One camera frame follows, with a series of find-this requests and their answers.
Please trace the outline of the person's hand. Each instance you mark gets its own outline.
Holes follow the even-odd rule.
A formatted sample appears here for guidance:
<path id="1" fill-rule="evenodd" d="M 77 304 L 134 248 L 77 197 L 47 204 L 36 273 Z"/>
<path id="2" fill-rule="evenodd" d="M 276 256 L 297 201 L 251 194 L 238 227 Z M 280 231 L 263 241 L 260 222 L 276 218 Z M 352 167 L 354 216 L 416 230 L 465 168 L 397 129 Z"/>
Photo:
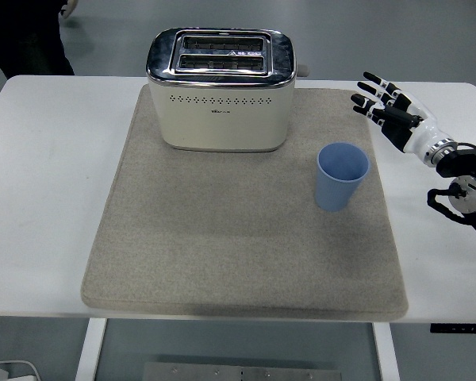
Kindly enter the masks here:
<path id="1" fill-rule="evenodd" d="M 60 9 L 60 16 L 63 19 L 68 19 L 71 14 L 74 12 L 75 8 L 77 7 L 79 1 L 78 0 L 64 0 L 63 5 Z"/>

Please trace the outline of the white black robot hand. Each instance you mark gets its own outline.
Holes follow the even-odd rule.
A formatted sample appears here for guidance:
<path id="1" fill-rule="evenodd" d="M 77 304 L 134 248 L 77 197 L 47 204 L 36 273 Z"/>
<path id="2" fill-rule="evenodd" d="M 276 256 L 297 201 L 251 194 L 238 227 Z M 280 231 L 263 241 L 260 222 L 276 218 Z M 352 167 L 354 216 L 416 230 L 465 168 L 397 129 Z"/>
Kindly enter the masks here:
<path id="1" fill-rule="evenodd" d="M 353 110 L 378 125 L 395 148 L 429 167 L 457 149 L 457 142 L 439 129 L 437 118 L 412 94 L 368 71 L 363 77 L 357 86 L 366 94 L 351 96 Z"/>

